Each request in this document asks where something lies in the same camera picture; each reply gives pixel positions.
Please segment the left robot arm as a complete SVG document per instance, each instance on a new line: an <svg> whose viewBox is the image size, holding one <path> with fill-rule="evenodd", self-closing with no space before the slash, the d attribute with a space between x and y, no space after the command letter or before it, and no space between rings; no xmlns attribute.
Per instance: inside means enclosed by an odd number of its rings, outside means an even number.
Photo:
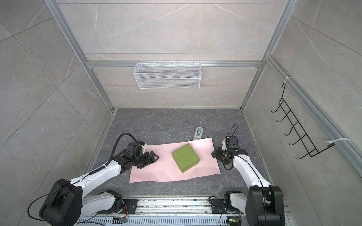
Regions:
<svg viewBox="0 0 362 226"><path fill-rule="evenodd" d="M120 193L107 190L90 196L95 188L117 177L133 166L142 169L159 160L154 152L146 152L147 144L131 142L106 164L80 177L58 180L39 211L41 220L52 226L73 226L79 219L99 211L120 213L124 209Z"/></svg>

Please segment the green gift box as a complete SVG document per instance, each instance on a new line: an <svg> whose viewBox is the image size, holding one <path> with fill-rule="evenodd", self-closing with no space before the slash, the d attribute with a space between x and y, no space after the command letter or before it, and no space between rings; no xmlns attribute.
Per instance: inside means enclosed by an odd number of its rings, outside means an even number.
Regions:
<svg viewBox="0 0 362 226"><path fill-rule="evenodd" d="M186 144L172 152L172 157L182 173L196 166L200 158L190 144Z"/></svg>

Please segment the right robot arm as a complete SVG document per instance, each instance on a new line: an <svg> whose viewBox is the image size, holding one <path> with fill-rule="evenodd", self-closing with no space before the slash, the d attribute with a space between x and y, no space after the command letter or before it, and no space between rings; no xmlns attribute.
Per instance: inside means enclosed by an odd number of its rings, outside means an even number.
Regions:
<svg viewBox="0 0 362 226"><path fill-rule="evenodd" d="M239 191L225 193L224 205L227 210L237 209L244 213L250 226L285 225L282 190L261 175L246 150L240 148L236 136L226 136L222 146L212 152L212 157L224 165L231 164L248 186L248 195Z"/></svg>

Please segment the pink wrapping paper sheet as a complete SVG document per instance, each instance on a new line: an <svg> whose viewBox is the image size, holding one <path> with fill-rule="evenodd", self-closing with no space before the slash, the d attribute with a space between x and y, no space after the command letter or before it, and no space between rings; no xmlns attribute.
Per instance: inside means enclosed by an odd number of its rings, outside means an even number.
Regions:
<svg viewBox="0 0 362 226"><path fill-rule="evenodd" d="M172 152L186 144L190 144L199 156L200 161L196 166L182 173L172 157ZM159 160L143 169L132 167L130 183L146 181L174 182L221 174L217 160L212 157L214 145L211 138L182 143L150 145L146 148L146 151L153 151L159 156Z"/></svg>

